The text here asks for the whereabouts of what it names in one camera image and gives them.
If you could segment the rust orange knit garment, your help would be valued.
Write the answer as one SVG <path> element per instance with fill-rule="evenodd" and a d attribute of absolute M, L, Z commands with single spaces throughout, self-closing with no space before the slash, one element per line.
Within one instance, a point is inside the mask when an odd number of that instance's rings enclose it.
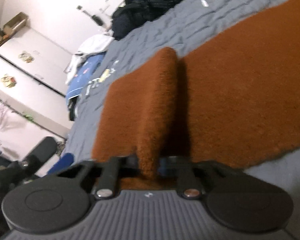
<path fill-rule="evenodd" d="M 107 92 L 91 157 L 136 154 L 156 185 L 159 160 L 247 168 L 300 148 L 300 0 L 288 0 L 178 57 L 159 50 Z"/>

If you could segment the blue printed garment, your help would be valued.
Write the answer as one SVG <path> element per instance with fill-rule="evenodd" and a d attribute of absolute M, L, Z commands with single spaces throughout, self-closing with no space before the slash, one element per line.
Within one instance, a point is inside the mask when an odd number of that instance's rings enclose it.
<path fill-rule="evenodd" d="M 102 63 L 106 51 L 98 54 L 90 54 L 83 58 L 83 62 L 67 74 L 66 85 L 68 86 L 65 99 L 67 104 L 72 98 L 81 94 L 81 90 L 88 84 L 91 76 Z"/>

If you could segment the white crumpled garment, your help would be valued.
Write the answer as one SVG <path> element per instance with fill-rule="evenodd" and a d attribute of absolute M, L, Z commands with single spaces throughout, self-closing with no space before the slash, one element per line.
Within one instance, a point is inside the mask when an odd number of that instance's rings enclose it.
<path fill-rule="evenodd" d="M 108 50 L 110 43 L 114 40 L 111 33 L 104 32 L 87 38 L 71 57 L 70 63 L 65 69 L 66 81 L 68 85 L 74 78 L 78 68 L 91 56 L 103 53 Z"/>

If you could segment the white wardrobe with stickers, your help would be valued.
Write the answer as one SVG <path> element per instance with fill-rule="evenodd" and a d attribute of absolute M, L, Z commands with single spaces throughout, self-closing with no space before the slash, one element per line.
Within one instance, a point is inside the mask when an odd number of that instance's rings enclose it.
<path fill-rule="evenodd" d="M 71 126 L 65 103 L 65 68 L 71 55 L 37 31 L 23 27 L 0 46 L 0 97 L 18 111 Z"/>

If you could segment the grey printed bed quilt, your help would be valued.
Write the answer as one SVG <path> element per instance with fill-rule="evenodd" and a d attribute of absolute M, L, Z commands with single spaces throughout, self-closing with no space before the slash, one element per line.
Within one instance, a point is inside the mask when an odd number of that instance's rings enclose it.
<path fill-rule="evenodd" d="M 77 161 L 91 157 L 103 105 L 110 85 L 137 70 L 159 50 L 169 47 L 178 57 L 184 57 L 226 29 L 288 0 L 183 0 L 153 22 L 131 31 L 125 38 L 113 42 L 100 68 L 94 73 L 92 86 L 85 86 L 77 105 L 75 121 L 66 150 Z M 284 188 L 294 200 L 295 209 L 289 230 L 300 237 L 300 148 L 278 158 L 241 168 L 251 175 Z M 155 190 L 171 187 L 171 182 L 156 176 L 156 185 L 125 187 L 127 179 L 119 182 L 123 190 Z"/>

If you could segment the dark navy dotted garment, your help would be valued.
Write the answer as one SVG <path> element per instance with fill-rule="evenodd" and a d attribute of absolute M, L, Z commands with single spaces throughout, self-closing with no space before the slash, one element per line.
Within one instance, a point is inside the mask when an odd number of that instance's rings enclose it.
<path fill-rule="evenodd" d="M 146 22 L 164 15 L 183 0 L 125 0 L 125 5 L 112 14 L 113 38 L 117 41 Z"/>

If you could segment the cardboard box on wardrobe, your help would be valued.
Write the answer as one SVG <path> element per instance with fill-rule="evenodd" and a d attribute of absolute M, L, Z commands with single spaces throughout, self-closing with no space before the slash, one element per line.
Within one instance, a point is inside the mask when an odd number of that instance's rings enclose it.
<path fill-rule="evenodd" d="M 18 13 L 3 26 L 6 35 L 12 35 L 27 25 L 29 16 L 23 12 Z"/>

